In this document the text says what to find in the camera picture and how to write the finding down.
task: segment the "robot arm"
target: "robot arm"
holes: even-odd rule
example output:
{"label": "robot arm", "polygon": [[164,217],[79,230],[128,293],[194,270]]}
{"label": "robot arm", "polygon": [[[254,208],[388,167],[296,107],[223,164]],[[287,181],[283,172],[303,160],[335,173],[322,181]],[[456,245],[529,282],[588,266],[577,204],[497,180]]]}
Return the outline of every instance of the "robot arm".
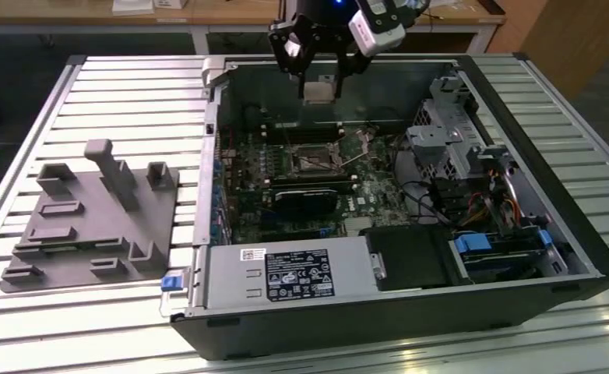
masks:
{"label": "robot arm", "polygon": [[[282,18],[268,37],[282,71],[300,81],[300,98],[319,53],[338,57],[332,96],[339,98],[344,78],[363,73],[372,57],[402,44],[406,28],[428,6],[430,0],[282,0]],[[352,45],[358,50],[350,55]]]}

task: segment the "wooden table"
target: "wooden table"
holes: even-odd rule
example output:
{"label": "wooden table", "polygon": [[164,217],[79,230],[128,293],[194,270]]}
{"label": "wooden table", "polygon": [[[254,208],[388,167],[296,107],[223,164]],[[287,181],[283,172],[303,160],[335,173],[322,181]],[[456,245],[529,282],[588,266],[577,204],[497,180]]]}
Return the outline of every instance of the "wooden table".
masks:
{"label": "wooden table", "polygon": [[[207,34],[262,33],[278,17],[279,0],[191,0],[195,1],[194,35],[196,53],[210,54]],[[483,53],[493,32],[505,22],[505,16],[493,15],[477,0],[461,0],[456,5],[431,9],[432,18],[423,15],[410,33],[473,34],[467,51]]]}
{"label": "wooden table", "polygon": [[[184,9],[114,16],[112,0],[0,0],[0,34],[191,34],[196,53],[208,55],[210,33],[266,33],[279,0],[190,0]],[[479,0],[431,9],[410,33],[472,34],[468,52],[484,52],[504,16],[489,14]]]}
{"label": "wooden table", "polygon": [[195,0],[184,9],[114,16],[112,0],[0,0],[0,34],[191,34]]}

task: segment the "white table leg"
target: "white table leg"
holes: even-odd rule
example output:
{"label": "white table leg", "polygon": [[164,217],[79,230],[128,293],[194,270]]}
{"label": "white table leg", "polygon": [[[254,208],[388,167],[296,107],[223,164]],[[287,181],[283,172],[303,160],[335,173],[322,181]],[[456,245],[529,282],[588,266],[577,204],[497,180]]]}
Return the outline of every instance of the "white table leg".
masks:
{"label": "white table leg", "polygon": [[211,54],[211,45],[208,44],[208,26],[191,27],[191,39],[194,40],[194,48],[198,55]]}
{"label": "white table leg", "polygon": [[483,25],[479,27],[479,32],[473,36],[473,40],[469,44],[469,49],[467,50],[468,53],[477,54],[487,52],[496,27],[497,25]]}

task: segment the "motherboard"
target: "motherboard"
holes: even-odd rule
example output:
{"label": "motherboard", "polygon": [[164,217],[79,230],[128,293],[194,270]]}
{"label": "motherboard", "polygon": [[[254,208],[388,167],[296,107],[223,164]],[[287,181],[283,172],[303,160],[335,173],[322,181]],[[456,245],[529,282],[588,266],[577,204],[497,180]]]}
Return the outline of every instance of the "motherboard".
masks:
{"label": "motherboard", "polygon": [[222,153],[234,243],[358,236],[410,222],[391,166],[398,135],[371,123],[260,130],[228,135]]}

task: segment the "cardboard box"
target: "cardboard box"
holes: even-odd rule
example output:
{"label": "cardboard box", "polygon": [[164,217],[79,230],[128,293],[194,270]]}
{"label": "cardboard box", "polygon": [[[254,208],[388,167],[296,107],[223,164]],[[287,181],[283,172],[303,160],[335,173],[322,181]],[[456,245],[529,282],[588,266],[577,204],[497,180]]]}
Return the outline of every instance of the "cardboard box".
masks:
{"label": "cardboard box", "polygon": [[155,0],[155,8],[182,9],[187,0]]}

